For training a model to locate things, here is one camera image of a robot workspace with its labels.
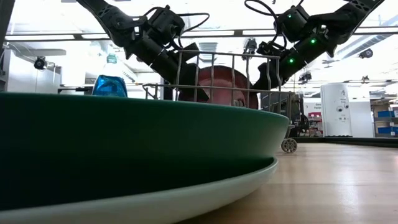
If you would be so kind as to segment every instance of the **white plate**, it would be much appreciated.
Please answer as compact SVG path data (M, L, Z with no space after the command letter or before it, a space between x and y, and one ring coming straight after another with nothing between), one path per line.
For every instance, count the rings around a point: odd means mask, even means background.
M269 180L278 161L250 174L127 197L0 212L7 224L175 223L232 203Z

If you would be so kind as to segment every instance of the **green bowl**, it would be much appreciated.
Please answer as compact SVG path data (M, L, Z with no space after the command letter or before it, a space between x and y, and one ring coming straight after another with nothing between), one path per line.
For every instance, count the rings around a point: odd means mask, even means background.
M143 194L272 163L285 116L200 103L0 93L0 210Z

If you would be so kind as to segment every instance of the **caster wheel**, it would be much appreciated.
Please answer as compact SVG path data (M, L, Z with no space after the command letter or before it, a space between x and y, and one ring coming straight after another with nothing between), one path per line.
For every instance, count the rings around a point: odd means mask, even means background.
M297 151L297 141L294 139L285 139L280 146L284 152L289 154Z

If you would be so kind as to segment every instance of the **stacked plates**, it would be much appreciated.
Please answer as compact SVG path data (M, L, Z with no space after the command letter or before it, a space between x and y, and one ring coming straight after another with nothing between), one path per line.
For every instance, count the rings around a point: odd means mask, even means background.
M0 105L0 223L170 223L208 212L270 177L288 125L172 101L2 93Z

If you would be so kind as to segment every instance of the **wooden table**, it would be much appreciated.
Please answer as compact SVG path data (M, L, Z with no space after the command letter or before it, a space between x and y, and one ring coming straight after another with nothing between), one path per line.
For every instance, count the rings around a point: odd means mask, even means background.
M179 224L397 224L398 149L299 144L253 194Z

